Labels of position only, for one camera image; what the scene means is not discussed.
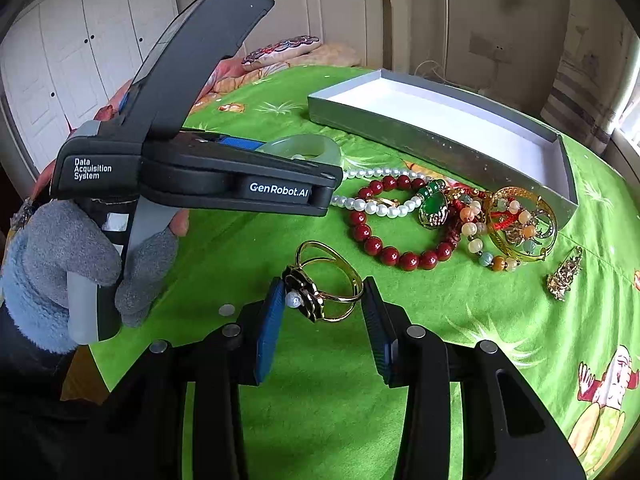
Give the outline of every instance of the transparent gold bangle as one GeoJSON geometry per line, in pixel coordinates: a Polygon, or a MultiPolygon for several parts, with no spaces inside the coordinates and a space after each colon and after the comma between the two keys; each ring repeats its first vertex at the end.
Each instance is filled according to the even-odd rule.
{"type": "Polygon", "coordinates": [[[345,319],[353,311],[355,304],[360,299],[363,291],[360,275],[353,267],[351,267],[347,260],[328,245],[314,240],[308,240],[298,247],[298,250],[296,251],[295,266],[287,266],[287,269],[282,273],[282,279],[285,282],[287,290],[295,290],[300,295],[302,298],[302,304],[298,309],[313,322],[316,322],[318,319],[322,319],[327,322],[337,322],[345,319]],[[331,257],[318,256],[316,258],[310,258],[302,261],[302,252],[306,248],[320,249],[331,257]],[[329,262],[340,268],[351,282],[353,295],[348,297],[336,296],[335,294],[329,294],[323,290],[318,290],[314,281],[303,270],[303,267],[314,262],[329,262]],[[325,301],[351,303],[351,305],[344,314],[334,318],[327,318],[324,316],[325,301]]]}
{"type": "MultiPolygon", "coordinates": [[[[484,210],[486,211],[486,227],[489,233],[489,238],[491,238],[491,241],[503,254],[506,254],[507,256],[510,256],[515,260],[518,260],[521,262],[543,261],[546,258],[546,256],[551,252],[551,249],[556,243],[556,238],[558,237],[558,220],[556,219],[555,213],[551,209],[551,206],[548,203],[546,203],[544,200],[542,200],[541,196],[538,196],[535,193],[528,191],[527,189],[524,189],[521,187],[503,187],[502,189],[499,189],[498,191],[493,193],[491,196],[488,196],[484,200],[484,210]],[[494,208],[497,207],[497,202],[499,199],[503,198],[508,201],[509,197],[521,197],[521,198],[526,198],[530,200],[535,204],[536,210],[538,209],[542,210],[545,213],[545,216],[548,217],[550,222],[548,232],[550,233],[551,242],[548,245],[540,248],[540,254],[533,255],[533,254],[527,254],[521,251],[517,251],[513,247],[510,247],[506,243],[506,241],[502,239],[502,237],[500,236],[500,233],[494,228],[497,222],[493,220],[493,217],[491,216],[491,212],[494,208]]],[[[545,234],[542,237],[536,236],[534,238],[547,238],[547,237],[549,236],[545,234]]]]}

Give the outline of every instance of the metal screw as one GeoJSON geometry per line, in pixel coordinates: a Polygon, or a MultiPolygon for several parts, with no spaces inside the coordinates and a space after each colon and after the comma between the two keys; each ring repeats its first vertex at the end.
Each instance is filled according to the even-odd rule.
{"type": "Polygon", "coordinates": [[[224,337],[236,337],[240,333],[240,326],[234,323],[226,325],[222,329],[222,335],[224,337]]]}
{"type": "Polygon", "coordinates": [[[151,350],[153,354],[161,354],[168,346],[169,345],[164,339],[159,339],[158,341],[153,341],[151,345],[149,345],[149,350],[151,350]]]}
{"type": "Polygon", "coordinates": [[[480,349],[487,354],[495,354],[498,351],[498,345],[485,339],[480,342],[480,349]]]}
{"type": "Polygon", "coordinates": [[[420,339],[427,335],[427,331],[420,325],[411,325],[406,329],[406,334],[414,339],[420,339]]]}

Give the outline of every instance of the white dot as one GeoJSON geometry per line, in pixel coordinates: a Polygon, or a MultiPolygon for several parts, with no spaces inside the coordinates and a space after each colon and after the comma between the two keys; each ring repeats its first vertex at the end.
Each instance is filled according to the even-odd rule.
{"type": "Polygon", "coordinates": [[[223,306],[221,306],[218,309],[218,314],[220,314],[220,316],[225,316],[225,317],[232,316],[235,311],[236,311],[236,308],[231,303],[225,303],[223,306]]]}

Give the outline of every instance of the white wardrobe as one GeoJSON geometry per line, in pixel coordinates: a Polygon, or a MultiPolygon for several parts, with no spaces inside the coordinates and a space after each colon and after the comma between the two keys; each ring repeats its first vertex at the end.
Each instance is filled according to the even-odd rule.
{"type": "Polygon", "coordinates": [[[132,78],[175,0],[36,0],[0,45],[9,108],[38,171],[132,78]]]}

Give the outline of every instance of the cartoon hand print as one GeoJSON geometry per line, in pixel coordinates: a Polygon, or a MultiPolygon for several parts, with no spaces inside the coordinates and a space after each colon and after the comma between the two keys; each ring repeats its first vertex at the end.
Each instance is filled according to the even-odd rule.
{"type": "Polygon", "coordinates": [[[584,394],[591,385],[593,384],[593,380],[595,376],[591,373],[591,369],[583,362],[578,366],[578,387],[580,388],[580,393],[584,394]]]}

